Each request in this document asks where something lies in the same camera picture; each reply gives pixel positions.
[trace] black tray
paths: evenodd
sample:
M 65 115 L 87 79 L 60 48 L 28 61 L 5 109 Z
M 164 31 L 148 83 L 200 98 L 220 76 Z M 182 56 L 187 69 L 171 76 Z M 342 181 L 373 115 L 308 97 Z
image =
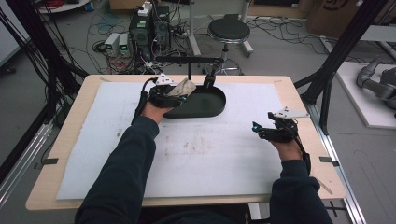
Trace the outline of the black tray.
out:
M 224 110 L 225 94 L 217 87 L 197 89 L 189 96 L 187 102 L 163 115 L 168 119 L 210 118 Z

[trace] hand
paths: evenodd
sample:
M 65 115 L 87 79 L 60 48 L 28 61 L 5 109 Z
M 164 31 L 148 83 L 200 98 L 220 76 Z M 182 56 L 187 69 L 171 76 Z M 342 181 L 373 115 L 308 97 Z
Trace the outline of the hand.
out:
M 292 160 L 301 160 L 302 153 L 300 147 L 296 143 L 295 140 L 292 140 L 289 143 L 278 143 L 278 142 L 270 142 L 274 147 L 276 147 L 277 152 L 279 153 L 279 158 L 282 161 L 292 161 Z
M 157 124 L 163 119 L 163 114 L 171 111 L 173 108 L 159 108 L 153 105 L 151 102 L 147 102 L 143 109 L 142 116 L 153 119 Z

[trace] dark sleeve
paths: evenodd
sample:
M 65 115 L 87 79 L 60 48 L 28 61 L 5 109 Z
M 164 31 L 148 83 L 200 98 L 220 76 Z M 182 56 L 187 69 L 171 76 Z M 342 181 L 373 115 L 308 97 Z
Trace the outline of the dark sleeve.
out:
M 78 209 L 76 223 L 136 223 L 158 133 L 157 123 L 142 116 L 125 130 Z
M 271 223 L 332 223 L 318 196 L 320 184 L 309 177 L 305 161 L 282 161 L 270 200 Z

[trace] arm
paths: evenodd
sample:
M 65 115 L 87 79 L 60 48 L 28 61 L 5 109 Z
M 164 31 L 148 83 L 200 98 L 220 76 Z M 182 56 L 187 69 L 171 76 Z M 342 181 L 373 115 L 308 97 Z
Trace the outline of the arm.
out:
M 154 153 L 158 123 L 169 109 L 150 103 L 108 157 L 76 213 L 76 223 L 136 223 Z
M 318 196 L 320 184 L 308 176 L 296 142 L 272 144 L 279 152 L 283 170 L 273 185 L 271 223 L 332 223 Z

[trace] person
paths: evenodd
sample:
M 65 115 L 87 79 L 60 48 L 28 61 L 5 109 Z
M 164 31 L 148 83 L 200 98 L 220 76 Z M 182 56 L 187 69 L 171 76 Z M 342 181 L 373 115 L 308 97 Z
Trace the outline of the person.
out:
M 139 220 L 146 181 L 154 153 L 154 138 L 163 114 L 148 102 L 142 115 L 126 129 L 109 155 L 81 207 L 76 223 L 141 223 Z M 272 142 L 282 160 L 280 178 L 273 184 L 270 199 L 271 223 L 332 223 L 318 196 L 319 183 L 309 177 L 296 142 Z M 235 219 L 212 210 L 181 210 L 150 223 L 230 223 Z

